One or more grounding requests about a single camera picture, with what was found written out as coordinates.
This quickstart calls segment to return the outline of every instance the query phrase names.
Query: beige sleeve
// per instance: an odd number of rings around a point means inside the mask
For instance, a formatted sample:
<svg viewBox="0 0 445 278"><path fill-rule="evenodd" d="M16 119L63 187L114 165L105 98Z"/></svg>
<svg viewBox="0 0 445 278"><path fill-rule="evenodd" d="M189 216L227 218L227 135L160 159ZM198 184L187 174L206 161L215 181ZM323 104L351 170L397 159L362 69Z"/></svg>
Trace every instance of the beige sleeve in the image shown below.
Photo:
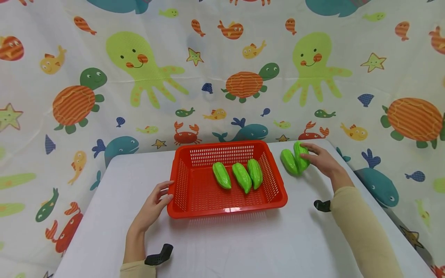
<svg viewBox="0 0 445 278"><path fill-rule="evenodd" d="M403 277L388 236L357 188L338 189L331 211L364 278Z"/></svg>
<svg viewBox="0 0 445 278"><path fill-rule="evenodd" d="M120 278L156 278L156 267L144 264L144 261L124 263Z"/></svg>

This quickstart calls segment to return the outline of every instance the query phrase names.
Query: green octopus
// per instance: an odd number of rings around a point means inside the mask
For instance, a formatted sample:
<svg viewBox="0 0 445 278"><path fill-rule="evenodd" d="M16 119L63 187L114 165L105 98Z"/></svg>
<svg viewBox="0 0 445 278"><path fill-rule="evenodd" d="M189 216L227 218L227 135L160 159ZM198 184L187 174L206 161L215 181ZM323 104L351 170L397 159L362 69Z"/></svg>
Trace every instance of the green octopus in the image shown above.
<svg viewBox="0 0 445 278"><path fill-rule="evenodd" d="M150 44L142 36L132 32L118 32L107 39L106 50L111 61L134 78L130 96L132 106L140 105L141 93L146 90L153 107L159 109L159 101L153 87L168 100L176 102L175 97L164 87L164 81L183 94L189 94L170 77L171 74L182 74L185 70L174 66L158 67Z"/></svg>
<svg viewBox="0 0 445 278"><path fill-rule="evenodd" d="M322 102L321 81L326 82L334 96L341 97L332 77L336 75L349 77L352 72L345 68L326 67L331 50L331 39L323 32L310 33L297 42L292 60L299 72L299 78L284 95L284 102L290 101L295 92L303 88L300 95L300 106L305 106L309 85L312 85L317 100Z"/></svg>

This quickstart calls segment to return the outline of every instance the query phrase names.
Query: red plastic basket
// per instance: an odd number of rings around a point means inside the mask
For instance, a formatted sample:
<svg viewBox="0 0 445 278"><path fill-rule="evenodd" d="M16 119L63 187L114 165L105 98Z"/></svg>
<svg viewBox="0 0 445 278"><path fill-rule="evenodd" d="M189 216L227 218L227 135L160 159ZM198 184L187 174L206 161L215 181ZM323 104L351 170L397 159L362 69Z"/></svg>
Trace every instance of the red plastic basket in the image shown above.
<svg viewBox="0 0 445 278"><path fill-rule="evenodd" d="M245 194L238 185L232 165L245 167L254 158L263 172L263 183ZM232 189L223 189L216 181L212 165L222 162L229 173ZM169 188L174 198L167 206L172 218L267 210L283 207L287 193L272 153L263 141L240 141L182 146L176 150Z"/></svg>

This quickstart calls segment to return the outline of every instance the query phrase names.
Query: white table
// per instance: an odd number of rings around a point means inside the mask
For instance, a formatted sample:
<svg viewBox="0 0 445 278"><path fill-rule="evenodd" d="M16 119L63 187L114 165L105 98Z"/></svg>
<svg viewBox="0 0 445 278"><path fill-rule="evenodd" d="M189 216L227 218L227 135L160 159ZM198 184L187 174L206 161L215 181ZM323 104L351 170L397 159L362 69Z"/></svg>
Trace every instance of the white table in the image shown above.
<svg viewBox="0 0 445 278"><path fill-rule="evenodd" d="M360 180L326 140L308 140L327 149L347 169L389 236L406 278L432 272L380 208ZM174 246L159 278L361 277L352 252L331 213L313 202L332 198L330 180L310 166L303 177L290 176L280 162L294 142L268 144L289 197L277 210L186 220L166 210L146 234L147 254L164 243ZM125 235L154 186L170 179L174 151L114 158L77 229L56 278L117 278Z"/></svg>

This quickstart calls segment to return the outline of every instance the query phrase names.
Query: orange striped turtle shell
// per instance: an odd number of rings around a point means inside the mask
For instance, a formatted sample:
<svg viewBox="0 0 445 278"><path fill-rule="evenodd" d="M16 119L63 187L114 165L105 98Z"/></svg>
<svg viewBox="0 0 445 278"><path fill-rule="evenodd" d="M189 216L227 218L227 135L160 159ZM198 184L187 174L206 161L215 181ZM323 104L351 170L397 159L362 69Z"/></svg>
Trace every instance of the orange striped turtle shell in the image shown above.
<svg viewBox="0 0 445 278"><path fill-rule="evenodd" d="M260 75L252 72L239 72L227 79L226 90L234 96L245 98L258 93L263 85Z"/></svg>
<svg viewBox="0 0 445 278"><path fill-rule="evenodd" d="M93 91L76 85L65 88L53 102L53 115L62 125L74 125L91 112L95 103Z"/></svg>
<svg viewBox="0 0 445 278"><path fill-rule="evenodd" d="M403 136L416 141L431 141L442 129L442 115L430 102L420 98L399 98L388 109L388 120Z"/></svg>

